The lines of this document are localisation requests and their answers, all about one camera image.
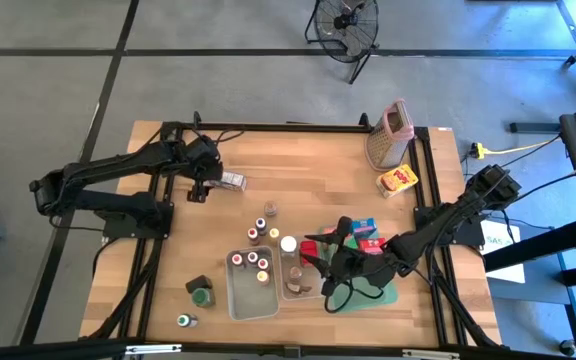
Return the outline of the red Froot Loops cereal box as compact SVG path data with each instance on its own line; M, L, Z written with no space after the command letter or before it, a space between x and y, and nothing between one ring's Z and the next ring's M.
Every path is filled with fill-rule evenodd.
M363 238L358 240L359 249L367 254L381 254L382 245L386 242L384 238Z

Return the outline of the clear plastic bin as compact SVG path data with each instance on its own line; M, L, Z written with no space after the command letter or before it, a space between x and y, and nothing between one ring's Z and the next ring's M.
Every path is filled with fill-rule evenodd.
M312 265L312 267L307 267L307 268L304 268L300 265L299 244L302 240L306 240L306 238L303 236L296 236L296 235L286 235L286 236L295 237L297 242L298 242L298 248L297 248L297 253L294 257L282 257L280 254L280 249L279 249L279 242L280 241L278 242L279 269L280 269L280 273L281 273L281 286L280 286L280 288L282 291L283 298L285 300L288 300L288 301L296 301L296 300L305 300L305 299L310 299L310 298L322 297L321 287L323 284L323 279L321 278L319 272L315 269L315 267L313 265ZM322 249L318 243L317 243L317 245L318 245L318 256L317 257L320 257L322 255ZM302 279L297 284L310 286L312 288L312 290L309 293L306 293L306 294L299 296L299 297L295 297L295 296L290 295L288 293L288 291L285 289L285 283L290 282L288 279L289 270L293 266L299 267L303 272Z

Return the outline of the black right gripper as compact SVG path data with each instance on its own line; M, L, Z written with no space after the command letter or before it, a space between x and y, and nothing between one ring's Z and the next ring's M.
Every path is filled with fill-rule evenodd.
M332 232L305 235L305 238L328 245L341 246L352 234L352 222L351 218L342 216ZM379 273L385 266L382 255L367 254L356 249L341 247L332 255L329 263L303 252L300 253L300 257L313 265L324 279L324 295L332 295L339 285L349 285L355 278L364 278L369 285L379 290L384 288L385 282L379 279Z

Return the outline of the blue Rice Krispies cereal box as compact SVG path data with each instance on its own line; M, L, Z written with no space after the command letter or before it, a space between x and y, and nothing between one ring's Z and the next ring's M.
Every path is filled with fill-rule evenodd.
M377 230L374 218L364 218L352 222L352 233L355 238L370 238Z

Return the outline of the red-lidded spice tin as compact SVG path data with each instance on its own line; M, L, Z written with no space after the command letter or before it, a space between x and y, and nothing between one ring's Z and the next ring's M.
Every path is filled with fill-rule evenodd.
M299 244L299 252L300 252L300 265L304 268L312 267L312 264L304 258L304 255L308 255L311 257L318 256L318 245L313 240L302 240Z

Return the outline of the teal plastic bin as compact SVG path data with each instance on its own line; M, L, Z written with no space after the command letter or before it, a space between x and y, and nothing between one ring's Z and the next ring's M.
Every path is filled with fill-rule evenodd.
M379 234L377 228L370 238L384 237ZM343 313L392 304L398 298L393 281L385 285L382 290L372 287L364 278L353 279L352 285L353 291L350 291L347 285L339 285L334 293L326 298L324 305L329 310L339 310Z

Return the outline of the black floor fan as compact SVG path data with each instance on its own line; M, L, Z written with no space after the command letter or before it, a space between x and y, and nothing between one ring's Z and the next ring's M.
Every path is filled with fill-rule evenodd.
M308 44L319 44L333 60L353 64L352 85L369 58L378 50L377 0L315 0L304 30Z

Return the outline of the green-lidded spice jar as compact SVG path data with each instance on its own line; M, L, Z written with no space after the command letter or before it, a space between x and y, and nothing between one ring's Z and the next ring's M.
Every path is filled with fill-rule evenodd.
M191 296L192 303L197 307L212 307L216 302L212 282L205 275L188 281L185 288Z

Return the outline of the white printed paper sheet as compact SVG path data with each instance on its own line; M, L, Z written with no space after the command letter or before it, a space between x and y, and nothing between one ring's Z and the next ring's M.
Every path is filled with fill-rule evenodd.
M481 255L487 255L521 240L518 226L511 225L510 228L507 228L505 223L489 220L482 221L480 225L484 239L484 244L480 247ZM524 267L521 264L494 271L486 271L486 276L514 283L525 283Z

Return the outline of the yellow Corn Pops cereal box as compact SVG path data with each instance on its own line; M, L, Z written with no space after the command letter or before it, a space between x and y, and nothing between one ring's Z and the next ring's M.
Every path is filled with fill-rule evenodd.
M419 179L408 164L402 164L380 175L376 186L386 199L393 197L409 188L414 187Z

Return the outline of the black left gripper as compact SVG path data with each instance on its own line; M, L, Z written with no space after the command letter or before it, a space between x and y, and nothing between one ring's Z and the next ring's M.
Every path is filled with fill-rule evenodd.
M200 135L189 144L186 144L183 151L186 166L182 170L183 176L221 176L223 173L223 163L217 143L207 135ZM204 203L212 189L209 179L200 181L195 179L191 189L187 192L187 201L194 203Z

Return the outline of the grey desk foot bar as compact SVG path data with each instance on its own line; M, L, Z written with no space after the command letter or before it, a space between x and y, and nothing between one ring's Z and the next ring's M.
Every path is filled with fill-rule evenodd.
M559 123L546 122L512 122L509 124L511 133L522 134L557 134L561 131Z

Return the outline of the black aluminium table frame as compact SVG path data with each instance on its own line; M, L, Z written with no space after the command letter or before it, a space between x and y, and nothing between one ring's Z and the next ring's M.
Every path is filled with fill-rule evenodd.
M151 341L230 344L434 347L437 332L430 288L420 274L395 282L395 303L350 313L329 314L321 298L288 301L280 293L272 317L235 321L229 314L226 256L247 246L246 231L273 200L271 225L282 234L315 233L341 216L374 218L384 236L411 230L418 203L452 202L464 181L455 136L430 128L417 146L420 188L392 198L378 192L376 173L364 155L365 130L359 126L253 124L222 144L228 170L247 177L244 192L213 190L202 204L186 199L188 182L175 182L175 218L163 243L149 309L135 305L128 331ZM207 276L215 304L195 306L185 284ZM177 318L193 314L198 325L182 328Z

